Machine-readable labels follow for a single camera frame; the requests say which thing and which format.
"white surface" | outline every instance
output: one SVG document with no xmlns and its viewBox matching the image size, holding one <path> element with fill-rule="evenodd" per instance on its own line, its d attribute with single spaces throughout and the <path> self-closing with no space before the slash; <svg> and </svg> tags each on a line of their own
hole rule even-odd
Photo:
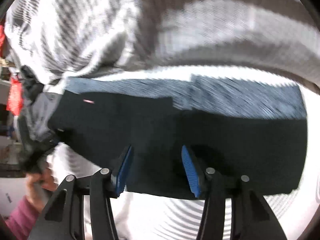
<svg viewBox="0 0 320 240">
<path fill-rule="evenodd" d="M 0 214 L 9 216 L 12 210 L 26 193 L 25 178 L 6 179 L 0 178 Z"/>
<path fill-rule="evenodd" d="M 127 79 L 172 79 L 191 81 L 193 75 L 212 78 L 227 78 L 236 80 L 254 81 L 272 86 L 284 86 L 295 84 L 289 78 L 275 75 L 267 71 L 235 65 L 190 65 L 158 67 L 151 70 L 139 70 L 135 72 L 123 71 L 121 73 L 94 78 L 98 81 L 117 81 Z"/>
</svg>

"folded clothing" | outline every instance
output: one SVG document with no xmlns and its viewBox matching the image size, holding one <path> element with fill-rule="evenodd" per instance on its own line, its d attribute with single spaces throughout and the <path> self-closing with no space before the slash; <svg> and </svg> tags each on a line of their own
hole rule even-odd
<svg viewBox="0 0 320 240">
<path fill-rule="evenodd" d="M 223 174 L 248 175 L 264 195 L 290 193 L 298 186 L 307 120 L 294 83 L 271 86 L 209 77 L 185 83 L 77 81 L 96 88 L 65 91 L 48 126 L 63 130 L 62 141 L 100 167 L 112 168 L 132 144 L 128 191 L 194 199 L 181 161 L 183 144 Z"/>
</svg>

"gray fabric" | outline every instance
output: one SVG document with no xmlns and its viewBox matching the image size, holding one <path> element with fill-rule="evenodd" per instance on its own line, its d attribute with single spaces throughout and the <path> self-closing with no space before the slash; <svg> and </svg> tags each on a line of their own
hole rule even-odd
<svg viewBox="0 0 320 240">
<path fill-rule="evenodd" d="M 34 103 L 24 100 L 22 113 L 27 120 L 29 136 L 39 142 L 52 136 L 48 128 L 48 120 L 59 104 L 61 95 L 55 93 L 40 93 Z"/>
<path fill-rule="evenodd" d="M 320 34 L 298 0 L 15 0 L 5 33 L 41 82 L 206 64 L 320 85 Z"/>
<path fill-rule="evenodd" d="M 199 109 L 232 117 L 306 119 L 297 85 L 262 83 L 192 76 L 191 81 L 124 80 L 102 82 L 70 78 L 66 90 L 73 93 L 109 92 L 137 97 L 172 97 L 178 109 Z"/>
</svg>

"pink sleeve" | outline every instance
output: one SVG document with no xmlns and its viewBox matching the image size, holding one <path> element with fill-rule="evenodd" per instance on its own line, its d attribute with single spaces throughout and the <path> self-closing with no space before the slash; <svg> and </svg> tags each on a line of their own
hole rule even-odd
<svg viewBox="0 0 320 240">
<path fill-rule="evenodd" d="M 6 224 L 18 240 L 26 240 L 38 216 L 39 212 L 24 196 L 19 205 L 12 211 Z"/>
</svg>

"blue gripper pad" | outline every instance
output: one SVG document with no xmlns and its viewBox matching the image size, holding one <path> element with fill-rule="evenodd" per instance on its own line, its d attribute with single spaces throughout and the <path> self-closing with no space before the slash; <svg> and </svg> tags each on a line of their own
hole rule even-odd
<svg viewBox="0 0 320 240">
<path fill-rule="evenodd" d="M 201 195 L 200 177 L 203 175 L 203 172 L 199 168 L 192 150 L 188 149 L 185 145 L 182 146 L 181 157 L 191 192 L 198 198 Z"/>
<path fill-rule="evenodd" d="M 124 187 L 127 181 L 132 160 L 133 160 L 133 149 L 131 146 L 129 146 L 123 158 L 123 162 L 121 164 L 120 169 L 118 170 L 117 174 L 114 174 L 116 176 L 115 192 L 118 197 L 124 191 Z"/>
</svg>

